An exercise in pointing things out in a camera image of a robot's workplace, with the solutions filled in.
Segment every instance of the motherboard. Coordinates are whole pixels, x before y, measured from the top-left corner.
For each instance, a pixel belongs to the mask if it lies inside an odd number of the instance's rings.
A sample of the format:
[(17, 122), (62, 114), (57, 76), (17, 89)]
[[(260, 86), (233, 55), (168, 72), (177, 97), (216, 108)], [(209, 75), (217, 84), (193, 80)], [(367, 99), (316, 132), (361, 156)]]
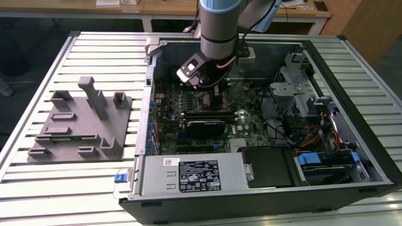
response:
[(217, 89), (154, 86), (158, 154), (229, 153), (242, 146), (269, 145), (260, 113), (265, 89), (246, 80), (228, 81)]

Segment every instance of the floor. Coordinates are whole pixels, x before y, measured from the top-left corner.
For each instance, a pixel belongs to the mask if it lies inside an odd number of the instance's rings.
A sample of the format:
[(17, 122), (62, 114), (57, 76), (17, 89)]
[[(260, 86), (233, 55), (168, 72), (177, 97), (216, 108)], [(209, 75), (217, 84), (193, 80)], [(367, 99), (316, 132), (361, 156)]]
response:
[[(189, 23), (188, 21), (154, 21), (153, 30), (156, 32), (180, 32)], [(9, 34), (14, 37), (30, 64), (29, 71), (19, 76), (9, 77), (0, 74), (2, 80), (10, 82), (9, 86), (13, 89), (10, 97), (0, 96), (0, 150), (46, 74), (67, 33), (73, 30), (141, 32), (142, 28), (138, 20), (62, 19), (61, 25), (54, 26), (50, 19), (0, 18), (0, 36)], [(402, 98), (402, 89), (399, 89), (402, 76), (397, 76), (402, 75), (400, 62), (402, 39), (397, 39), (375, 70)]]

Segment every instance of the power supply label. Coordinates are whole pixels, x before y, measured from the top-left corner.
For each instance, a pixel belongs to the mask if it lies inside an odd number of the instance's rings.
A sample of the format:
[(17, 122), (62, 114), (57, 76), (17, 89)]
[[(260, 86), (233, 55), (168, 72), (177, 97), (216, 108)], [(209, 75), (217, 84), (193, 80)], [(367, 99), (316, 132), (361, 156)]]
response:
[(217, 160), (178, 162), (180, 192), (220, 190)]

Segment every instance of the blue latch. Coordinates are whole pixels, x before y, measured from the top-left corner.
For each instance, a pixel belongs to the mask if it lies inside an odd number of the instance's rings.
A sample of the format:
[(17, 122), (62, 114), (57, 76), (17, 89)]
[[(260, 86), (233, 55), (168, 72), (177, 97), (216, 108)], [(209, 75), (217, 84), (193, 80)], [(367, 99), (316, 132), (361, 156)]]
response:
[(114, 183), (126, 183), (126, 173), (114, 175)]
[(352, 157), (353, 163), (357, 163), (357, 162), (359, 162), (359, 156), (357, 156), (357, 153), (351, 152), (349, 155), (351, 155), (351, 157)]
[(296, 159), (299, 160), (299, 164), (320, 164), (319, 156), (316, 153), (301, 153)]

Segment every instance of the metal slotted table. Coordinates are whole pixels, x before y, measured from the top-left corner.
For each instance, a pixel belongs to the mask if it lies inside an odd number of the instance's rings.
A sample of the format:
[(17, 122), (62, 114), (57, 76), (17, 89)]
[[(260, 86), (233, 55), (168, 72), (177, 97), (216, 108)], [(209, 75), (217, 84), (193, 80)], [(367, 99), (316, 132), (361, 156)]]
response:
[[(0, 222), (19, 225), (140, 225), (113, 197), (113, 175), (132, 167), (146, 73), (145, 39), (188, 38), (173, 33), (81, 32), (69, 36), (0, 153)], [(402, 102), (347, 41), (336, 37), (249, 35), (249, 39), (311, 40), (379, 141), (402, 169)], [(122, 159), (112, 162), (31, 164), (27, 149), (42, 128), (54, 90), (84, 96), (75, 82), (92, 76), (94, 88), (133, 98)], [(129, 191), (121, 184), (120, 192)], [(331, 212), (210, 220), (176, 225), (399, 225), (402, 194), (368, 198)]]

